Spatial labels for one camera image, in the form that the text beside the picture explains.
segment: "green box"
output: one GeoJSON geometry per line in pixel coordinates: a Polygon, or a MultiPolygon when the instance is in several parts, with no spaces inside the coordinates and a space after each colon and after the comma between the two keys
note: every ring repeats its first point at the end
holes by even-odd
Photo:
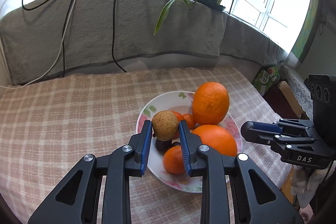
{"type": "Polygon", "coordinates": [[[271,87],[280,80],[279,71],[275,66],[263,67],[260,69],[252,85],[263,96],[271,87]]]}

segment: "dark fruit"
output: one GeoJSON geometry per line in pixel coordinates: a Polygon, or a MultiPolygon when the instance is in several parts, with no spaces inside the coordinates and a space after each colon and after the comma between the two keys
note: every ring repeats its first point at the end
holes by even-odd
{"type": "Polygon", "coordinates": [[[173,143],[170,145],[170,147],[179,146],[179,145],[181,145],[179,142],[173,142],[173,143]]]}
{"type": "Polygon", "coordinates": [[[161,141],[158,138],[156,138],[155,147],[158,151],[164,152],[164,151],[166,151],[167,149],[170,148],[171,143],[172,143],[172,140],[161,141]]]}

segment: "metal screw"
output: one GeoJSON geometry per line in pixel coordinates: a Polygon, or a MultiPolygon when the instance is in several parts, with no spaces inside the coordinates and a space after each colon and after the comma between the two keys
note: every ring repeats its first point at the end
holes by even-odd
{"type": "Polygon", "coordinates": [[[242,160],[242,161],[246,161],[246,160],[248,160],[248,156],[246,155],[246,154],[244,154],[244,153],[240,153],[239,155],[238,155],[238,159],[240,159],[240,160],[242,160]]]}
{"type": "Polygon", "coordinates": [[[123,146],[123,151],[124,151],[124,152],[129,152],[129,151],[131,151],[132,149],[133,149],[133,148],[132,148],[130,145],[128,145],[128,144],[123,146]]]}
{"type": "Polygon", "coordinates": [[[199,150],[205,152],[205,151],[208,151],[209,150],[209,146],[205,145],[205,144],[202,144],[199,146],[199,150]]]}
{"type": "Polygon", "coordinates": [[[87,154],[83,158],[84,158],[85,161],[92,161],[93,160],[93,155],[92,154],[87,154]]]}

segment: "gray towel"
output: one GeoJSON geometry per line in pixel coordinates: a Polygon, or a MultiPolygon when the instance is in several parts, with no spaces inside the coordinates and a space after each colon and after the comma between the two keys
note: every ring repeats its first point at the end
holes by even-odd
{"type": "MultiPolygon", "coordinates": [[[[44,0],[27,5],[34,7],[44,0]]],[[[152,57],[166,53],[248,59],[277,64],[285,52],[267,36],[225,12],[195,3],[191,10],[176,1],[159,32],[154,28],[169,0],[117,0],[115,58],[152,57]]],[[[25,11],[18,8],[0,20],[0,38],[12,83],[42,75],[54,62],[70,0],[51,0],[25,11]]],[[[112,63],[113,0],[77,0],[64,39],[67,71],[112,63]]],[[[44,79],[62,73],[62,55],[44,79]]]]}

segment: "cardboard box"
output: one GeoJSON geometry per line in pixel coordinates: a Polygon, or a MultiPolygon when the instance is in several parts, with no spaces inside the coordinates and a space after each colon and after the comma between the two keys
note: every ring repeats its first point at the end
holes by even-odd
{"type": "Polygon", "coordinates": [[[278,88],[281,90],[282,94],[286,98],[287,102],[293,109],[294,113],[300,117],[303,113],[302,107],[299,105],[298,101],[296,100],[291,88],[285,81],[281,81],[278,84],[278,88]]]}

